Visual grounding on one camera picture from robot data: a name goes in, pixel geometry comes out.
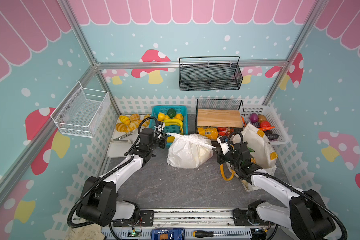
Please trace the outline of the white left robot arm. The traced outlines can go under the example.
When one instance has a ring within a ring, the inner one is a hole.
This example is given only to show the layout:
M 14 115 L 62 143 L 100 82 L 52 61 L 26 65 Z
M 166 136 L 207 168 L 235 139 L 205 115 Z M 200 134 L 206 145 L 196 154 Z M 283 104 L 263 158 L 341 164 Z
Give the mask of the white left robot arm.
M 165 123 L 154 117 L 155 127 L 138 127 L 138 137 L 125 159 L 111 171 L 100 177 L 89 177 L 84 184 L 81 196 L 70 210 L 67 224 L 70 228 L 81 228 L 92 224 L 101 227 L 121 221 L 135 225 L 140 221 L 140 207 L 138 204 L 119 202 L 118 190 L 135 172 L 144 167 L 154 157 L 157 148 L 164 149 L 167 145 L 167 134 L 164 132 Z

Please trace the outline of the white canvas tote bag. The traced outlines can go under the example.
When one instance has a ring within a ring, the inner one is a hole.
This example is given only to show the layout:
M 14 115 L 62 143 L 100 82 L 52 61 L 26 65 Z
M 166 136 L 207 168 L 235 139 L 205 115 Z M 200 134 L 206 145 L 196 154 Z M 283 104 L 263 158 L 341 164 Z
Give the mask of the white canvas tote bag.
M 259 171 L 271 176 L 274 175 L 277 169 L 276 161 L 278 159 L 278 155 L 271 146 L 271 142 L 264 131 L 259 130 L 259 128 L 253 126 L 252 124 L 248 124 L 244 127 L 243 131 L 236 131 L 231 133 L 231 135 L 243 135 L 244 141 L 248 143 L 248 148 L 251 149 L 251 155 L 254 158 L 254 163 L 261 167 Z M 231 181 L 233 178 L 238 178 L 237 176 L 234 176 L 228 163 L 220 165 L 220 171 L 225 181 Z M 260 190 L 262 188 L 259 182 L 255 182 L 251 180 L 251 178 L 250 180 L 240 181 L 242 182 L 246 192 Z

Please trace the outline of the white plastic grocery bag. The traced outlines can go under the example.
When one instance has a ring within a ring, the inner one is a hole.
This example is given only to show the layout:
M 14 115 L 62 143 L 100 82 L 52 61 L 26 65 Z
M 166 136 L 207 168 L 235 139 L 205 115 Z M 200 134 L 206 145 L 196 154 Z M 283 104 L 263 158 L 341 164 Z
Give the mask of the white plastic grocery bag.
M 175 133 L 168 133 L 168 135 L 174 137 L 174 141 L 168 151 L 167 163 L 174 168 L 196 169 L 214 154 L 215 147 L 205 136 Z

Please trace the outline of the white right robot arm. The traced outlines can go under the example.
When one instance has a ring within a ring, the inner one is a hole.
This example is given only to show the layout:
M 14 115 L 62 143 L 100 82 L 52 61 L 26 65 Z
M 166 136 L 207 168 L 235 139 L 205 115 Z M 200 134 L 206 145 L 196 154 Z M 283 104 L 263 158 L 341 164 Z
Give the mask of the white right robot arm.
M 294 188 L 253 163 L 251 150 L 241 133 L 220 136 L 218 143 L 220 147 L 214 152 L 219 164 L 229 164 L 234 176 L 261 188 L 283 204 L 280 207 L 257 200 L 248 205 L 244 217 L 239 215 L 239 209 L 235 209 L 236 219 L 245 220 L 253 226 L 262 222 L 274 223 L 276 227 L 291 231 L 299 240 L 324 240 L 337 229 L 341 231 L 341 240 L 348 238 L 345 225 L 325 206 L 318 192 Z

